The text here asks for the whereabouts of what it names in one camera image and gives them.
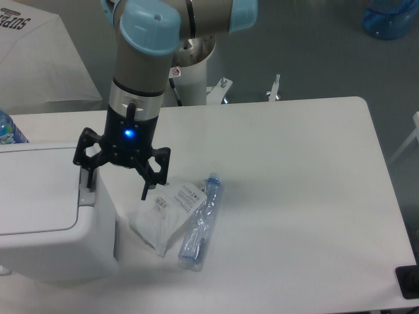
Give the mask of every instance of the printed label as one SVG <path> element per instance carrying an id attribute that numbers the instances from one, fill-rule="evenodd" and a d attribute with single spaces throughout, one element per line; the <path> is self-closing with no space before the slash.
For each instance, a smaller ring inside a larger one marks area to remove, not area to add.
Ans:
<path id="1" fill-rule="evenodd" d="M 161 208 L 164 208 L 164 209 L 168 206 L 167 202 L 165 200 L 163 200 L 160 196 L 157 197 L 155 202 L 158 206 L 160 206 Z"/>
<path id="2" fill-rule="evenodd" d="M 15 144 L 15 140 L 13 139 L 13 133 L 8 133 L 0 136 L 0 144 Z"/>
<path id="3" fill-rule="evenodd" d="M 0 11 L 2 12 L 0 14 L 0 26 L 4 28 L 20 30 L 31 20 L 30 18 L 17 17 L 20 16 L 20 12 L 8 8 L 1 8 Z"/>
<path id="4" fill-rule="evenodd" d="M 168 191 L 169 197 L 187 213 L 193 213 L 206 201 L 206 195 L 192 183 L 184 183 Z"/>

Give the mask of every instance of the white plastic bag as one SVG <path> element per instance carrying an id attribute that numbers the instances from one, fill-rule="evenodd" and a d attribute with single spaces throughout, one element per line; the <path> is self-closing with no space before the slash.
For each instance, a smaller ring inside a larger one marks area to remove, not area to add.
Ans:
<path id="1" fill-rule="evenodd" d="M 138 196 L 128 206 L 130 227 L 164 256 L 170 237 L 205 201 L 205 193 L 192 183 L 159 186 L 145 201 Z"/>

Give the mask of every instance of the light blue joint cap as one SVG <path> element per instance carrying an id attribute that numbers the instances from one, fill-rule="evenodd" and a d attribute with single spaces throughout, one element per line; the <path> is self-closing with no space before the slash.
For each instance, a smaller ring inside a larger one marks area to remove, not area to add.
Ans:
<path id="1" fill-rule="evenodd" d="M 100 0 L 100 4 L 102 5 L 102 9 L 106 15 L 107 21 L 112 25 L 113 27 L 113 12 L 112 9 L 109 8 L 106 0 Z"/>
<path id="2" fill-rule="evenodd" d="M 158 0 L 128 0 L 120 21 L 125 40 L 138 51 L 166 56 L 179 47 L 181 17 Z"/>
<path id="3" fill-rule="evenodd" d="M 257 0 L 233 0 L 229 33 L 253 26 L 256 19 Z"/>

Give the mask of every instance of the white table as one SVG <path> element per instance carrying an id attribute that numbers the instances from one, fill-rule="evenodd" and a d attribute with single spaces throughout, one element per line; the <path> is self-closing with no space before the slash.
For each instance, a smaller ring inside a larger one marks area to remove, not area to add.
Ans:
<path id="1" fill-rule="evenodd" d="M 105 112 L 14 116 L 33 142 L 102 133 Z M 122 217 L 120 273 L 79 283 L 0 278 L 2 313 L 337 313 L 419 305 L 394 269 L 414 257 L 366 103 L 359 98 L 162 109 L 170 176 L 223 176 L 201 272 L 158 257 L 126 225 L 143 181 L 106 165 Z"/>

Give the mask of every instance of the black object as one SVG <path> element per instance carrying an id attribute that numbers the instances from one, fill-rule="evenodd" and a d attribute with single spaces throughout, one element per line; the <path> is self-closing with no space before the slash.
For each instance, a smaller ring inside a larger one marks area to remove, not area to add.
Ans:
<path id="1" fill-rule="evenodd" d="M 89 172 L 88 188 L 91 187 L 95 169 L 107 162 L 137 170 L 145 181 L 142 200 L 145 200 L 150 188 L 154 188 L 156 184 L 166 184 L 170 148 L 153 149 L 151 146 L 158 117 L 135 121 L 136 109 L 136 104 L 130 103 L 124 117 L 108 107 L 105 132 L 102 136 L 90 128 L 85 128 L 81 133 L 73 163 Z M 101 151 L 91 157 L 87 156 L 86 148 L 96 143 L 99 144 Z M 158 173 L 155 173 L 150 166 L 151 157 L 154 157 L 161 167 Z"/>
<path id="2" fill-rule="evenodd" d="M 401 266 L 395 269 L 401 293 L 405 299 L 419 298 L 419 266 Z"/>

